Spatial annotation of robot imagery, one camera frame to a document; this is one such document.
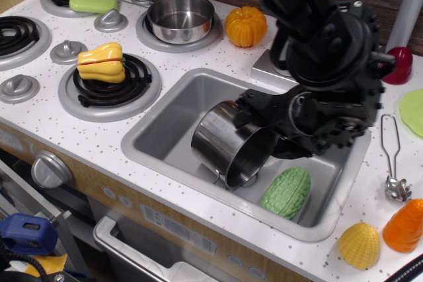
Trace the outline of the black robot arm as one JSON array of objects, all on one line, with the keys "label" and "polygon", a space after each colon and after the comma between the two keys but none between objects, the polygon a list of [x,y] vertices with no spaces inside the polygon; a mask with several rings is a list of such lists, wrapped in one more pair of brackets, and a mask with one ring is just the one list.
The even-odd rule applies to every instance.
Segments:
[{"label": "black robot arm", "polygon": [[284,94],[246,90],[234,124],[273,132],[270,153],[279,159],[322,155],[350,147],[377,120],[382,79],[396,59],[379,47],[372,9],[352,1],[261,0],[276,17],[270,59],[296,85]]}]

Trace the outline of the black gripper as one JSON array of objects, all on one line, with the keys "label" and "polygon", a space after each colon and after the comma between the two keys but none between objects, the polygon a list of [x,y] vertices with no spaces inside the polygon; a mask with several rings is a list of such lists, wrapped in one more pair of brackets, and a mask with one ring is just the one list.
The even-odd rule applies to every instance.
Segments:
[{"label": "black gripper", "polygon": [[248,89],[236,99],[236,129],[248,124],[271,129],[277,135],[271,156],[294,160],[321,156],[332,146],[351,147],[364,135],[364,121],[330,108],[301,85],[284,94]]}]

